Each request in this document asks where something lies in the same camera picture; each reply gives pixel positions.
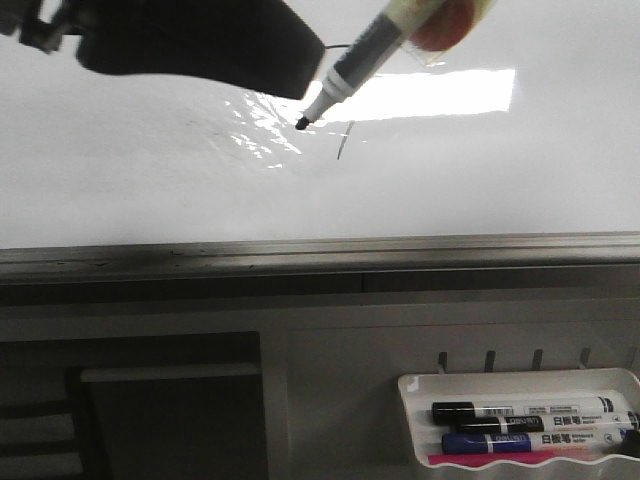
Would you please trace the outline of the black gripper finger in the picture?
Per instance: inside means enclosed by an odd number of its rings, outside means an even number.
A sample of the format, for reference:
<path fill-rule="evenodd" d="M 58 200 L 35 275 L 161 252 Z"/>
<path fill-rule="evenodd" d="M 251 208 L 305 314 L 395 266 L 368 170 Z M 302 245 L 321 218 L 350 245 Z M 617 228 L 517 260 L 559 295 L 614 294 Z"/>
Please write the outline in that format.
<path fill-rule="evenodd" d="M 300 99 L 325 45 L 283 1 L 4 1 L 1 32 L 45 53 L 67 35 L 77 61 L 112 76 L 167 74 Z"/>

